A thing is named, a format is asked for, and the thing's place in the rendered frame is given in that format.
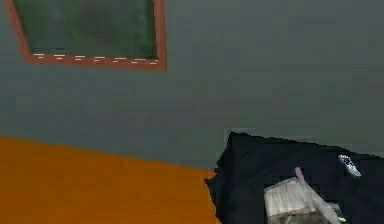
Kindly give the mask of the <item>pale pink stick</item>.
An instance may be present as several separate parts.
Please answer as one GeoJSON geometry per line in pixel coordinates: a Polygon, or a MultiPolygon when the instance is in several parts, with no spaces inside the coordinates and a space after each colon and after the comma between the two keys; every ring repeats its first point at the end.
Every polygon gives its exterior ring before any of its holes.
{"type": "Polygon", "coordinates": [[[300,167],[295,168],[295,174],[301,185],[301,190],[309,211],[319,212],[330,224],[341,224],[339,217],[333,208],[307,184],[300,167]]]}

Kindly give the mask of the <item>brown framed window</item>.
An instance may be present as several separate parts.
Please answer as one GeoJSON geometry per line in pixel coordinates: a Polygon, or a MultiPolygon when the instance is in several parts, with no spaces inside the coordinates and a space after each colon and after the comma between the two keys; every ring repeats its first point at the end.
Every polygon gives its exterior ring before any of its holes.
{"type": "Polygon", "coordinates": [[[167,69],[164,0],[3,0],[25,61],[167,69]]]}

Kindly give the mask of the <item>grey remote control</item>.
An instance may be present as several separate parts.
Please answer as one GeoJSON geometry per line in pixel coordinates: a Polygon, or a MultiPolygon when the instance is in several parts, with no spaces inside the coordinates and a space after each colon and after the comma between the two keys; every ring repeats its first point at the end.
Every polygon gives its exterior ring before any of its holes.
{"type": "Polygon", "coordinates": [[[346,167],[346,170],[351,176],[359,178],[361,176],[360,171],[357,169],[351,158],[347,155],[338,156],[340,162],[346,167]]]}

